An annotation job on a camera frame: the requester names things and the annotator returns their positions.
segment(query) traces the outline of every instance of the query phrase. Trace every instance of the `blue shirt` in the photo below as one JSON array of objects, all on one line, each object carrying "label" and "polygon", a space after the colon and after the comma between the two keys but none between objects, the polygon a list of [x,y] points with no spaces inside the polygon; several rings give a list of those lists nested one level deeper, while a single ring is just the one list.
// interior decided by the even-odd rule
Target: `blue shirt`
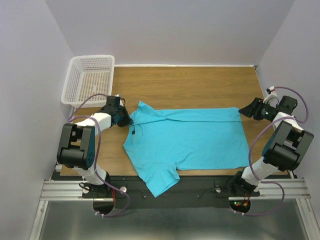
[{"label": "blue shirt", "polygon": [[140,102],[130,115],[133,125],[123,146],[137,174],[157,197],[179,181],[177,169],[234,169],[249,164],[238,110],[154,110]]}]

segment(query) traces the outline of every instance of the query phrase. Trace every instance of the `gray wall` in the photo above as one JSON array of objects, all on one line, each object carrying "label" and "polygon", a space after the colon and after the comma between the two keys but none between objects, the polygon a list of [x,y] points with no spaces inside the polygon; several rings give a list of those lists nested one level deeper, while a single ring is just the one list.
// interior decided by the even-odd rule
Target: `gray wall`
[{"label": "gray wall", "polygon": [[[314,134],[314,140],[297,169],[305,177],[312,206],[320,221],[320,2],[296,0],[279,32],[257,68],[261,87],[287,86],[297,90],[309,106],[309,121],[303,128]],[[304,119],[302,102],[294,111]]]},{"label": "gray wall", "polygon": [[43,0],[0,7],[0,239],[29,239],[54,169],[72,53]]},{"label": "gray wall", "polygon": [[258,64],[294,0],[46,0],[73,54],[116,64]]}]

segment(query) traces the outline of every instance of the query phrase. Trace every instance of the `white backdrop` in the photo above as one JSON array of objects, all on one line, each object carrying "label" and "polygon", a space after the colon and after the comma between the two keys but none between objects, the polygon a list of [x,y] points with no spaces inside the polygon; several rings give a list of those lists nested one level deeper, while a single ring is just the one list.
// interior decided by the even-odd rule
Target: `white backdrop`
[{"label": "white backdrop", "polygon": [[258,64],[294,0],[46,0],[75,56]]},{"label": "white backdrop", "polygon": [[[311,193],[312,206],[320,221],[320,2],[296,0],[278,34],[257,68],[260,85],[287,86],[298,91],[306,100],[310,115],[303,128],[314,134],[313,142],[296,172],[305,177]],[[294,93],[279,89],[281,95]],[[304,119],[304,105],[298,102],[294,110]]]},{"label": "white backdrop", "polygon": [[70,111],[72,53],[43,0],[1,0],[0,22],[0,239],[26,240]]}]

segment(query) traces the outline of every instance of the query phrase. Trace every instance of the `gray floor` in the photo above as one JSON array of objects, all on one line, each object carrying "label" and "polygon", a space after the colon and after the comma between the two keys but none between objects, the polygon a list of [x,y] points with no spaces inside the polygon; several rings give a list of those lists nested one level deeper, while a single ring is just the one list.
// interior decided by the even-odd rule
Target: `gray floor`
[{"label": "gray floor", "polygon": [[[251,213],[272,209],[279,200],[252,201]],[[176,208],[128,210],[101,218],[89,201],[50,202],[42,240],[307,240],[296,200],[275,213],[249,217],[227,209]]]}]

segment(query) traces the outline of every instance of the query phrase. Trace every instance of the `metal frame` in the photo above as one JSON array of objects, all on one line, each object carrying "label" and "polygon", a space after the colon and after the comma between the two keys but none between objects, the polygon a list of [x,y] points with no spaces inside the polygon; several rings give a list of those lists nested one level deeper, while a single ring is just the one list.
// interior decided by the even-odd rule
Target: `metal frame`
[{"label": "metal frame", "polygon": [[[320,240],[320,228],[313,211],[310,194],[304,179],[272,179],[280,183],[286,199],[296,199],[301,218],[310,240]],[[44,223],[49,201],[92,201],[82,198],[79,183],[84,181],[45,181],[43,183],[40,202],[32,226],[29,240],[38,240]],[[251,199],[281,199],[282,191],[274,184],[259,183],[260,196]],[[243,197],[229,197],[229,200],[241,200]],[[95,198],[95,201],[112,201],[112,198]]]}]

